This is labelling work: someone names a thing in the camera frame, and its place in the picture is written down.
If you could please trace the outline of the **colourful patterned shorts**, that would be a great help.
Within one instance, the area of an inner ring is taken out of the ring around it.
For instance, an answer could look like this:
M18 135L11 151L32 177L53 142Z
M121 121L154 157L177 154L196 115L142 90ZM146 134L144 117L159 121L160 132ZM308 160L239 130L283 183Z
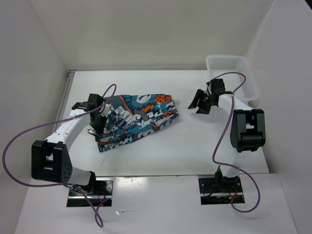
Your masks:
M109 104L112 109L104 132L96 133L92 127L87 130L95 137L100 152L138 141L169 126L179 116L172 96L166 94L118 95Z

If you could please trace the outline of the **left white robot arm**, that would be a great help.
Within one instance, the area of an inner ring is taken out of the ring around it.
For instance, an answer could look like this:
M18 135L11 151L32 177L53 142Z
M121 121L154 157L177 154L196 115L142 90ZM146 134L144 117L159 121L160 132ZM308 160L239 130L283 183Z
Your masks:
M33 179L73 184L85 194L91 195L97 190L96 175L92 171L75 168L70 159L69 150L88 125L96 134L102 134L108 110L105 99L97 94L90 94L85 102L77 102L72 107L68 121L45 140L36 140L31 151L31 175Z

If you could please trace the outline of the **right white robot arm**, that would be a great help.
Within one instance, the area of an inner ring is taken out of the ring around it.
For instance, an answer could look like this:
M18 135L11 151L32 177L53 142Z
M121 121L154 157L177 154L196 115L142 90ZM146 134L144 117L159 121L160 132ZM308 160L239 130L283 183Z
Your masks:
M223 79L214 78L207 82L207 90L198 89L189 105L197 108L198 114L209 114L211 107L217 106L229 114L225 128L213 151L212 160L218 165L214 175L214 186L224 192L233 186L245 160L247 152L255 152L265 144L265 116L262 109L254 109L235 97L245 81L233 91L227 91ZM230 143L234 149L229 162L216 161L216 153L227 131L230 131Z

